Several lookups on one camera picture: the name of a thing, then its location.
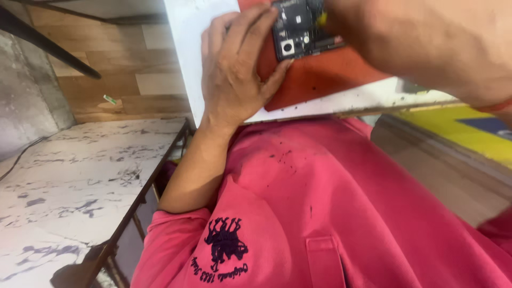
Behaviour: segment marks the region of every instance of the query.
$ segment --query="person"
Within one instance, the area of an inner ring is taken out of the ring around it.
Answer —
[[[326,29],[374,67],[511,125],[511,4],[325,0]],[[512,287],[512,210],[475,230],[373,145],[362,122],[324,116],[235,135],[292,65],[280,62],[265,83],[255,73],[276,15],[255,5],[202,34],[205,113],[132,287]]]

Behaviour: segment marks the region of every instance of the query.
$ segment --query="red repair mat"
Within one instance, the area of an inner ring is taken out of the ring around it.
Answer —
[[[240,11],[265,0],[238,0]],[[269,33],[260,54],[257,72],[265,81],[274,72],[275,56],[272,33]],[[286,74],[285,81],[265,110],[272,111],[335,92],[355,88],[390,77],[370,67],[350,47],[297,59]]]

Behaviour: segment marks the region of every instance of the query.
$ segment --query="hand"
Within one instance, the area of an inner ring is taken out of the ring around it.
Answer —
[[[292,61],[282,61],[266,83],[256,74],[261,47],[277,15],[269,3],[258,4],[242,13],[215,18],[203,32],[205,113],[201,125],[207,122],[234,130],[278,90]]]
[[[488,106],[512,97],[510,0],[325,0],[327,29],[374,67]]]

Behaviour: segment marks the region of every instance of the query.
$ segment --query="pink polo shirt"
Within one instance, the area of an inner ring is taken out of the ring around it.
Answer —
[[[512,287],[512,210],[487,224],[493,242],[370,131],[333,118],[247,127],[212,214],[154,214],[132,287]]]

